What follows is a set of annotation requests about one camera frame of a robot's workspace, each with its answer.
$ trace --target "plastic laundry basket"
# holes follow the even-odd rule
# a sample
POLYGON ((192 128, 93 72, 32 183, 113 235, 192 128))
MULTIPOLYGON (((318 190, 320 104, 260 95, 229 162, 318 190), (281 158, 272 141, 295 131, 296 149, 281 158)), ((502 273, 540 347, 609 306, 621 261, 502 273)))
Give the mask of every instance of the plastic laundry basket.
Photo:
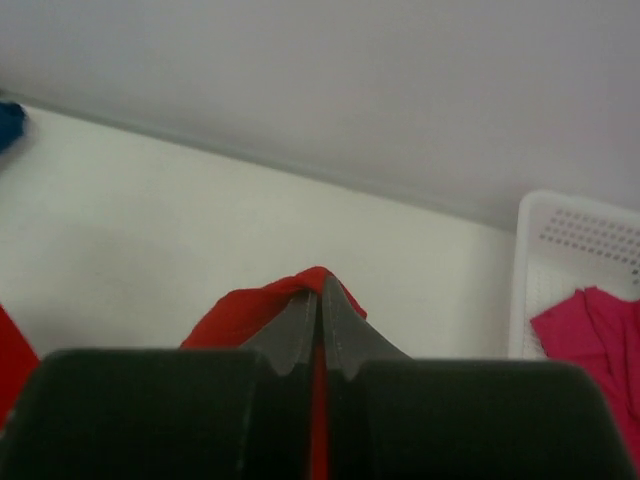
POLYGON ((518 218, 509 357, 545 358, 531 318, 593 285, 640 297, 640 214, 551 192, 527 195, 518 218))

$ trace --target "white plastic container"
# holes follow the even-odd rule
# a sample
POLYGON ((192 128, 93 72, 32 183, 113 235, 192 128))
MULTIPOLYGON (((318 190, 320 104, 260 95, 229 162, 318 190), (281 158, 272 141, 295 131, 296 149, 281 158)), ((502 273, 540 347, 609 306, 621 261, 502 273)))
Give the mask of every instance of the white plastic container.
POLYGON ((509 357, 545 358, 531 318, 589 286, 640 297, 640 214, 586 198, 528 194, 518 217, 509 357))

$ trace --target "gray wall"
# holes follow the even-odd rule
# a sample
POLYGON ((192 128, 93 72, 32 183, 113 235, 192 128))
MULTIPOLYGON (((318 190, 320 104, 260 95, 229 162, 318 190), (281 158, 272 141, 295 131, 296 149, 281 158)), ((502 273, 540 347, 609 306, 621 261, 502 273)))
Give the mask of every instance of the gray wall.
POLYGON ((68 111, 505 226, 537 187, 640 209, 637 0, 0 9, 0 87, 68 111))

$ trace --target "pink fabric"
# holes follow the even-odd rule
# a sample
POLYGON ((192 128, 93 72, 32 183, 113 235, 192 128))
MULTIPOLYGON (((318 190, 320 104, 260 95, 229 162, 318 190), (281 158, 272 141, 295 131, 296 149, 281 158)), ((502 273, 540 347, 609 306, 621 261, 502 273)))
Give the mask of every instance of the pink fabric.
POLYGON ((531 324, 550 358, 583 367, 600 386, 640 472, 640 301, 577 290, 531 324))

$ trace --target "folded cloth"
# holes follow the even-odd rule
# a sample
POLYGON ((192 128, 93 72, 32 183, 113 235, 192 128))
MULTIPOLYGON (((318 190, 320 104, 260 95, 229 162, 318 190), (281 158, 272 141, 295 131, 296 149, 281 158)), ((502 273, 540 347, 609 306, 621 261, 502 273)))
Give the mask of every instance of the folded cloth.
POLYGON ((24 134, 27 114, 17 103, 0 103, 0 153, 24 134))
MULTIPOLYGON (((256 334, 280 313, 293 295, 303 290, 322 294, 331 272, 313 267, 262 288, 235 290, 222 297, 200 320, 180 348, 234 347, 256 334)), ((365 312, 351 294, 345 293, 356 311, 365 312)), ((38 364, 18 329, 0 309, 0 426, 27 376, 38 364)), ((326 366, 324 350, 316 347, 312 401, 311 472, 313 480, 328 478, 328 431, 326 412, 326 366)))
POLYGON ((640 472, 640 301, 577 290, 531 324, 549 358, 583 367, 600 386, 640 472))

